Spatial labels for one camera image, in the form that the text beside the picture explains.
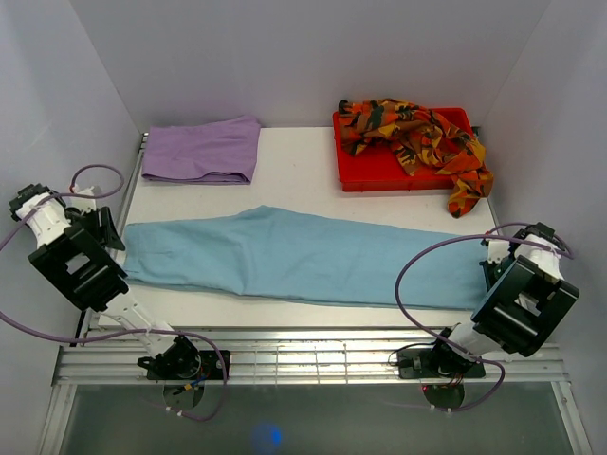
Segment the orange camouflage trousers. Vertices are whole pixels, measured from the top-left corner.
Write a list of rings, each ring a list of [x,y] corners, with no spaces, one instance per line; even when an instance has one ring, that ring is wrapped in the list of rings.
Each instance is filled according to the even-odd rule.
[[[405,100],[342,100],[337,111],[348,154],[385,142],[407,175],[421,167],[449,175],[452,217],[468,214],[489,196],[494,176],[487,168],[487,149],[468,124],[461,128],[439,110]]]

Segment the light blue trousers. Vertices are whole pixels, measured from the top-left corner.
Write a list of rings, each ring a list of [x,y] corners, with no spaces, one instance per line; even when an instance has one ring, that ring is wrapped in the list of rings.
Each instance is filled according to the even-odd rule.
[[[232,216],[131,224],[123,268],[133,282],[342,306],[470,310],[487,292],[477,242],[261,206]]]

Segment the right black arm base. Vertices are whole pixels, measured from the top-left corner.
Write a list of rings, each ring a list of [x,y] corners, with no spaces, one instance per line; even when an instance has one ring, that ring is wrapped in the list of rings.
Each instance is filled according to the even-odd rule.
[[[388,365],[397,369],[400,379],[431,379],[439,383],[424,383],[422,392],[431,406],[445,410],[459,409],[465,398],[465,379],[486,376],[482,364],[455,354],[451,348],[439,348],[431,343],[405,345],[389,354]]]

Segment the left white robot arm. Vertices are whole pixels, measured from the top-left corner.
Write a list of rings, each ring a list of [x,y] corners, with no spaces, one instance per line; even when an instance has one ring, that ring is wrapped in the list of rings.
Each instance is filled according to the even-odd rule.
[[[11,217],[34,234],[36,250],[29,262],[70,303],[118,322],[148,353],[138,365],[152,378],[190,379],[198,376],[202,360],[196,347],[137,302],[127,274],[110,255],[123,251],[111,210],[81,192],[79,202],[66,203],[57,192],[30,184],[9,201]]]

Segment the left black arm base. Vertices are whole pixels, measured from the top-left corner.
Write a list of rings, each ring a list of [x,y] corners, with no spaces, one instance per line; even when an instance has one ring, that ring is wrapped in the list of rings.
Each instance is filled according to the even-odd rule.
[[[202,401],[209,381],[222,381],[221,359],[230,371],[230,351],[189,351],[180,354],[140,357],[137,365],[146,378],[164,383],[162,398],[170,410],[193,410]]]

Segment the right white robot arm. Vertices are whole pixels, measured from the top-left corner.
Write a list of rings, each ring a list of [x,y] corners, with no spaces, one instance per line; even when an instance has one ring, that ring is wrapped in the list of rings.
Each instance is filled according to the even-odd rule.
[[[536,223],[514,237],[522,242],[481,242],[487,294],[469,322],[440,333],[426,356],[433,373],[465,375],[475,358],[491,352],[535,354],[579,299],[579,289],[561,273],[568,247],[553,228]]]

